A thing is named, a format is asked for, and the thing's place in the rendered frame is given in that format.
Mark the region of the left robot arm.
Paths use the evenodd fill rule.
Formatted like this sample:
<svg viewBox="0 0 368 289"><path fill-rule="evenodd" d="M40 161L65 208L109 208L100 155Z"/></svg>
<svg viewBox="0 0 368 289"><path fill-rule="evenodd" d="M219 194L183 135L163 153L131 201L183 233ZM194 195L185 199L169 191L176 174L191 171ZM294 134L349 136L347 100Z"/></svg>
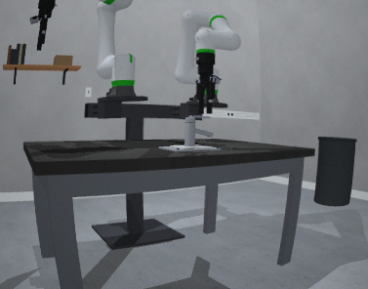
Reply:
<svg viewBox="0 0 368 289"><path fill-rule="evenodd" d="M202 26L212 29L198 29ZM196 58L194 57L196 44ZM229 26L223 14L186 10L182 15L182 39L175 70L175 78L180 83L196 84L199 79L196 63L215 64L215 50L235 51L241 39Z"/></svg>

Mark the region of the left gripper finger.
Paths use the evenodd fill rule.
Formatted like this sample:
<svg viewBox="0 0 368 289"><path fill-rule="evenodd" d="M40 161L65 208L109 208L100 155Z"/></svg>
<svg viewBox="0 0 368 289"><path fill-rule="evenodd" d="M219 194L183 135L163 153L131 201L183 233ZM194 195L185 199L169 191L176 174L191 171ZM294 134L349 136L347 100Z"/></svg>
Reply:
<svg viewBox="0 0 368 289"><path fill-rule="evenodd" d="M215 82L216 78L210 76L210 97L209 97L209 84L206 83L206 78L203 78L204 86L206 87L206 94L207 94L207 113L212 114L212 102L215 98ZM212 83L213 82L213 83Z"/></svg>
<svg viewBox="0 0 368 289"><path fill-rule="evenodd" d="M198 113L204 114L204 94L205 86L202 85L203 78L196 80L196 98L198 99ZM200 82L200 84L199 84ZM199 94L199 95L198 95Z"/></svg>

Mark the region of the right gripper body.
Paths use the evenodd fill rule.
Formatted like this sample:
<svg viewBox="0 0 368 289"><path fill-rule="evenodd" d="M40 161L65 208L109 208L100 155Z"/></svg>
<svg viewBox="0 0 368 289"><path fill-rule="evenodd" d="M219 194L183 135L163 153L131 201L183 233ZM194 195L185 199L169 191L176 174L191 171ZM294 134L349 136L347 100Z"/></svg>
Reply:
<svg viewBox="0 0 368 289"><path fill-rule="evenodd" d="M43 7L39 8L38 16L41 16L42 22L43 22L43 18L42 18L43 15L49 15L48 18L50 18L51 15L52 15L52 10L53 10L53 8L49 7L49 6L43 6Z"/></svg>

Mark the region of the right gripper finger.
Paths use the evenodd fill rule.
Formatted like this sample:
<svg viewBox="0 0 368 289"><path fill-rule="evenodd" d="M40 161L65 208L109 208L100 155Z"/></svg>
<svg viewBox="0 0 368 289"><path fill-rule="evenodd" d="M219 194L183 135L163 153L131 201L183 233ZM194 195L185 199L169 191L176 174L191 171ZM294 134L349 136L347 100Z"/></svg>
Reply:
<svg viewBox="0 0 368 289"><path fill-rule="evenodd" d="M40 29L41 29L41 21L40 21ZM39 31L39 35L38 35L37 51L41 51L41 48L42 48L42 44L39 44L39 41L40 41L40 32L41 31Z"/></svg>
<svg viewBox="0 0 368 289"><path fill-rule="evenodd" d="M47 20L48 20L48 15L43 15L43 22L41 20L42 28L40 29L41 34L40 34L39 44L44 44L45 43L45 36L46 36L46 29L47 29Z"/></svg>

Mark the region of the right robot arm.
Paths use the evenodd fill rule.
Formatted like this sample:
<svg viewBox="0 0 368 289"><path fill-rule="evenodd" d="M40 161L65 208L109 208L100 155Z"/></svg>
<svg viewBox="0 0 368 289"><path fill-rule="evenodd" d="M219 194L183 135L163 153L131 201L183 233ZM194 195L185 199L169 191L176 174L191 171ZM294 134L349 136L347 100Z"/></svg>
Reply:
<svg viewBox="0 0 368 289"><path fill-rule="evenodd" d="M38 9L49 6L53 9L56 0L39 0ZM114 26L116 11L128 8L133 0L99 0L99 57L97 73L102 79L110 79L112 88L107 97L135 96L136 57L132 54L115 53ZM115 8L114 8L115 7ZM120 93L120 95L119 95ZM109 95L110 94L110 95Z"/></svg>

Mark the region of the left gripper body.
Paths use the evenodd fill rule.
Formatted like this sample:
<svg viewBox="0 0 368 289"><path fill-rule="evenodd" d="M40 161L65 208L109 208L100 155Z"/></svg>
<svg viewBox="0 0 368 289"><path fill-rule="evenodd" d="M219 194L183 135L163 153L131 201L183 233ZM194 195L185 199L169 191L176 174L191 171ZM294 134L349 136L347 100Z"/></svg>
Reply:
<svg viewBox="0 0 368 289"><path fill-rule="evenodd" d="M198 65L198 74L200 75L200 78L206 78L206 83L210 84L210 76L213 75L214 66L210 63L200 63Z"/></svg>

